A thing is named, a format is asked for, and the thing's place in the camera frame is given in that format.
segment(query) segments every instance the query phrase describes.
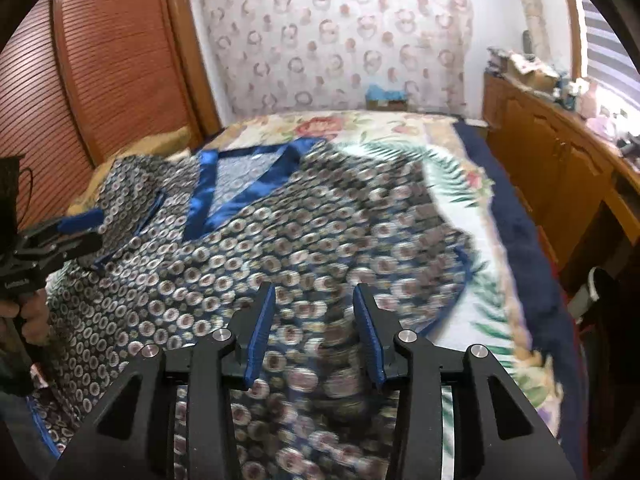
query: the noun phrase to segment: white wall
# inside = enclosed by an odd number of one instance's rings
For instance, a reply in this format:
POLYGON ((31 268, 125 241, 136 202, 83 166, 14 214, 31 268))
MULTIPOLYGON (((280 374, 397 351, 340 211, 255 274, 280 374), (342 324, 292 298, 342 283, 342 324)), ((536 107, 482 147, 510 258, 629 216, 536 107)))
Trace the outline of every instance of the white wall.
MULTIPOLYGON (((522 49, 522 32, 527 28, 520 0, 471 0, 474 6, 473 36, 465 59, 465 99, 469 117, 479 118, 482 111, 483 73, 488 59, 487 47, 522 49)), ((562 67, 571 67, 571 41, 565 0, 543 0, 546 24, 554 60, 562 67)), ((202 6, 191 0, 191 7, 200 38, 207 37, 202 6)), ((202 55, 209 75, 220 120, 224 125, 234 121, 226 98, 217 63, 207 41, 201 41, 202 55)))
POLYGON ((571 72, 571 27, 566 0, 542 0, 551 61, 557 69, 571 72))

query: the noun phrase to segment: dark blue bed edge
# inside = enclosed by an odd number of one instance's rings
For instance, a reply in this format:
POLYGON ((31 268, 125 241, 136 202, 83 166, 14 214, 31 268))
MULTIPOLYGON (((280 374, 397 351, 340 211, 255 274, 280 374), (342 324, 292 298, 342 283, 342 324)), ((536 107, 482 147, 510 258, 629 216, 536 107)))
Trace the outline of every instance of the dark blue bed edge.
POLYGON ((556 381, 562 384, 558 438, 579 479, 587 476, 584 367, 574 320, 569 315, 551 265, 538 243, 538 231, 517 199, 507 173, 476 132, 458 120, 454 127, 465 145, 468 158, 482 166, 495 182, 492 214, 504 245, 532 348, 551 355, 556 381))

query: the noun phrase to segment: finger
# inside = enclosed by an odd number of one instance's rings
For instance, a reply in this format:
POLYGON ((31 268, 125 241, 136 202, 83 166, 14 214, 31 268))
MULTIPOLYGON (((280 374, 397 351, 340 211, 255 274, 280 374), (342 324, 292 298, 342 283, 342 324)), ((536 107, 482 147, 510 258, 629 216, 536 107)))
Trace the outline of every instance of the finger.
POLYGON ((0 300, 0 317, 16 317, 20 307, 12 301, 0 300))
POLYGON ((27 343, 43 344, 49 336, 49 325, 47 323, 29 321, 22 327, 22 335, 27 343))
POLYGON ((47 308, 47 298, 43 289, 33 294, 20 309, 20 316, 23 319, 38 319, 41 317, 49 317, 49 309, 47 308))

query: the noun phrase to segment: silver bolt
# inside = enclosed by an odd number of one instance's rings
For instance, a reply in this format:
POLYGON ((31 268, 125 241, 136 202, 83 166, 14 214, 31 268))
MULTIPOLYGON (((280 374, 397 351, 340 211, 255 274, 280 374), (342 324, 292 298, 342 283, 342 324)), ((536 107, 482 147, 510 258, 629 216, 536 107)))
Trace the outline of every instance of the silver bolt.
POLYGON ((415 332, 413 330, 401 330, 400 332, 398 332, 398 339, 403 343, 413 343, 416 339, 418 339, 418 336, 415 335, 415 332))
POLYGON ((489 355, 489 351, 486 349, 486 346, 483 345, 473 345, 471 347, 471 353, 479 358, 487 357, 489 355))
POLYGON ((228 328, 219 328, 217 330, 214 330, 211 333, 211 336, 216 341, 226 341, 231 337, 231 330, 229 330, 228 328))
POLYGON ((142 357, 155 357, 158 355, 158 352, 160 351, 160 349, 158 348, 158 345, 146 345, 142 347, 142 357))

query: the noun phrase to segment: yellow cloth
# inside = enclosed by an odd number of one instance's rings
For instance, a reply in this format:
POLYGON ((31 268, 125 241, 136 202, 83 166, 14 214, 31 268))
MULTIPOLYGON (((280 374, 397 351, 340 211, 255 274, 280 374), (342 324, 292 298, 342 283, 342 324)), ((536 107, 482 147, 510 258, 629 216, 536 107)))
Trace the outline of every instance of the yellow cloth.
POLYGON ((78 215, 94 207, 96 200, 98 200, 100 186, 104 182, 104 179, 107 178, 113 162, 117 158, 124 158, 131 155, 169 156, 187 148, 190 138, 191 132, 189 127, 183 126, 174 132, 143 137, 143 139, 137 140, 133 144, 120 149, 111 155, 107 161, 95 168, 94 174, 84 193, 73 199, 71 205, 66 210, 66 214, 68 216, 78 215))

